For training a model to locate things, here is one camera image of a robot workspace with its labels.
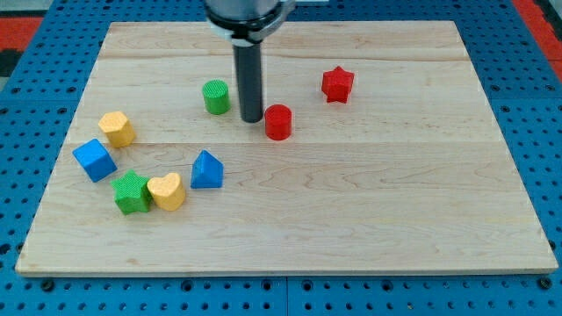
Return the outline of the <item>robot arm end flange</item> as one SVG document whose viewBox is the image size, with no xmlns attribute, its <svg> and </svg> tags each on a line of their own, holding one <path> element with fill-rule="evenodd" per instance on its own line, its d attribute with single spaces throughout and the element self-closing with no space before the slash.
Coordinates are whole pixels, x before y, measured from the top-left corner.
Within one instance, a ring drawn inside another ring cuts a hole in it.
<svg viewBox="0 0 562 316">
<path fill-rule="evenodd" d="M 260 44 L 295 9 L 295 0 L 205 0 L 205 18 L 215 34 L 236 47 Z"/>
</svg>

